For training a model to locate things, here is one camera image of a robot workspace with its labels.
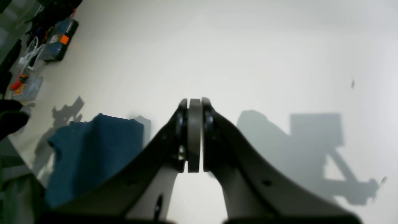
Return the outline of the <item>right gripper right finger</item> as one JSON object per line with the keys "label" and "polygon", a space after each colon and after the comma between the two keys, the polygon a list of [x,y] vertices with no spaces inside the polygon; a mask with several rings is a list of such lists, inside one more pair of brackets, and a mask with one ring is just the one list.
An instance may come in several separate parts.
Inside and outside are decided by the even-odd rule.
{"label": "right gripper right finger", "polygon": [[263,159],[208,98],[188,108],[189,171],[203,170],[222,187],[227,224],[360,224],[360,219],[304,190]]}

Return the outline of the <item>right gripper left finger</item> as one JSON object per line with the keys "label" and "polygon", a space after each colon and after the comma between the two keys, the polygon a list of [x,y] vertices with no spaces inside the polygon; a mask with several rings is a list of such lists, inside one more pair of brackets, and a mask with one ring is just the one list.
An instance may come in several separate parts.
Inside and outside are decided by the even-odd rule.
{"label": "right gripper left finger", "polygon": [[136,159],[94,190],[56,207],[38,224],[164,224],[173,185],[184,171],[187,99]]}

